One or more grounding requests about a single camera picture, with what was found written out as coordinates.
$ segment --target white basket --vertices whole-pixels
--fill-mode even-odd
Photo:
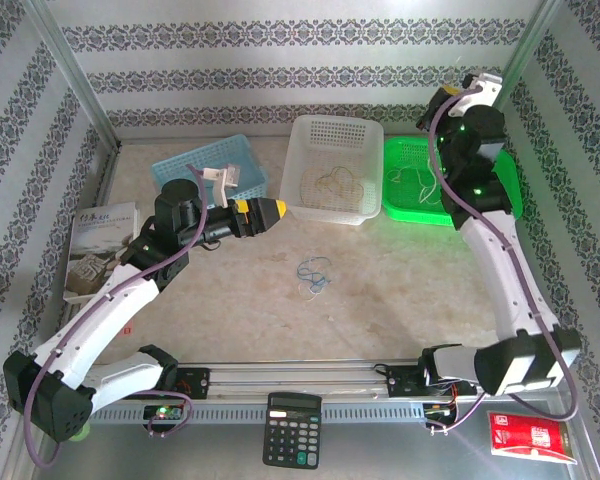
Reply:
[[[303,115],[293,123],[280,199],[296,218],[360,225],[380,213],[384,131],[371,120]]]

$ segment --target blue plastic basket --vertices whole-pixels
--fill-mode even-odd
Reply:
[[[267,195],[269,179],[263,168],[258,168],[251,144],[244,135],[234,135],[205,147],[155,163],[151,166],[151,175],[159,189],[170,180],[186,178],[196,179],[187,168],[193,165],[197,169],[224,168],[232,163],[240,166],[238,187],[227,190],[227,198],[248,199]],[[213,182],[205,180],[209,204],[213,204]]]

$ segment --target green plastic tray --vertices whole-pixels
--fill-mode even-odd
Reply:
[[[384,179],[382,185],[382,205],[389,218],[399,222],[428,223],[452,226],[451,216],[440,203],[440,186],[429,197],[427,203],[420,203],[424,185],[432,185],[434,177],[427,166],[429,161],[428,139],[425,137],[395,137],[384,144]],[[397,169],[403,169],[397,176]],[[505,151],[500,151],[494,171],[502,182],[516,218],[522,216],[522,196],[516,165]]]

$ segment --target floor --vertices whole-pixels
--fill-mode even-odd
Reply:
[[[136,201],[143,222],[157,194],[150,166],[212,141],[123,146],[110,203]],[[275,198],[288,138],[250,141]],[[329,257],[333,282],[308,302],[296,269],[311,255]],[[256,238],[194,249],[99,361],[149,343],[180,362],[415,358],[431,345],[488,345],[493,327],[476,263],[453,228],[394,222],[384,212],[358,227],[288,213]]]

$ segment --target patterned wallpaper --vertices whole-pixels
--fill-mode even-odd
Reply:
[[[109,152],[17,0],[0,0],[0,475],[17,415],[2,363],[58,324],[65,247]]]
[[[582,336],[575,373],[600,461],[600,0],[561,8],[505,115],[524,246],[561,322]]]
[[[124,140],[288,134],[298,115],[336,110],[411,130],[438,85],[500,71],[539,2],[453,3],[49,6]]]

